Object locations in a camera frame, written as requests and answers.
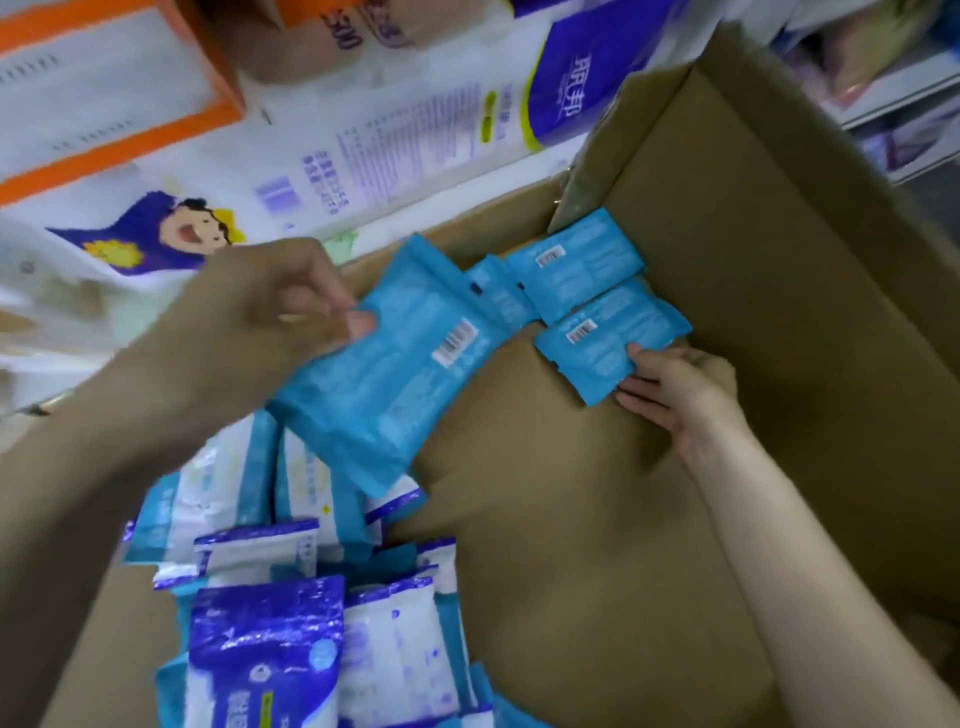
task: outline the shelf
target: shelf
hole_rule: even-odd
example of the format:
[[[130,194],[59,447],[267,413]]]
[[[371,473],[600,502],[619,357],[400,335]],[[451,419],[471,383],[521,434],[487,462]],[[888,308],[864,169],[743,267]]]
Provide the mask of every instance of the shelf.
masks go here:
[[[953,85],[960,85],[960,58],[943,45],[925,40],[850,106],[842,109],[831,101],[823,106],[840,126],[853,129]]]

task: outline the cartoon child face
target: cartoon child face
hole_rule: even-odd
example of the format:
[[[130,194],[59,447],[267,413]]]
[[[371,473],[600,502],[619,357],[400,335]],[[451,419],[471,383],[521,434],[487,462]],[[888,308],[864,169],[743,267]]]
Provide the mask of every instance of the cartoon child face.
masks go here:
[[[230,244],[227,226],[200,200],[184,200],[160,222],[160,242],[194,255],[213,255]]]

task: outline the black and white barcode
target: black and white barcode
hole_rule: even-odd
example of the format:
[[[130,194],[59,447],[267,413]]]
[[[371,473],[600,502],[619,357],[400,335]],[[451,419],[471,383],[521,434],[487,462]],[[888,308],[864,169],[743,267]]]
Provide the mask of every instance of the black and white barcode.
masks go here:
[[[582,324],[568,333],[566,338],[570,340],[571,344],[576,344],[591,331],[596,331],[596,328],[597,325],[593,323],[593,319],[586,319]]]
[[[261,184],[254,187],[253,192],[260,198],[263,206],[274,216],[303,207],[300,195],[290,184],[289,177],[278,177],[266,184]]]
[[[539,265],[542,268],[544,265],[549,265],[554,260],[560,260],[562,257],[564,257],[564,255],[566,255],[564,246],[555,245],[550,250],[544,251],[543,253],[537,256],[537,265]]]
[[[476,337],[476,327],[467,319],[461,319],[446,335],[444,342],[434,350],[433,360],[444,368],[452,367]]]

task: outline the open mouth of cartoon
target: open mouth of cartoon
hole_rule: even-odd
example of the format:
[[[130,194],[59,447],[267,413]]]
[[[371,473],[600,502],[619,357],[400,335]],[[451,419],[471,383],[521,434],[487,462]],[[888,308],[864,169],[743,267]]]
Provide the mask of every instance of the open mouth of cartoon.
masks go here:
[[[199,243],[201,242],[200,236],[197,235],[197,231],[194,230],[192,225],[181,225],[177,228],[177,235],[180,236],[180,240],[184,243]]]

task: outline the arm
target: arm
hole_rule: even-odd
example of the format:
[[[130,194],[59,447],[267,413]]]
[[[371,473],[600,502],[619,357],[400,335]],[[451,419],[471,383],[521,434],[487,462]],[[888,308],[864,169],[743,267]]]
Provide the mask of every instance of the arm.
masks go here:
[[[0,459],[0,644],[16,656],[0,725],[39,721],[144,491],[298,366],[370,332],[354,304],[315,240],[218,253]]]
[[[671,432],[797,725],[960,725],[960,704],[750,431],[730,365],[694,350],[629,353],[637,374],[616,398]]]

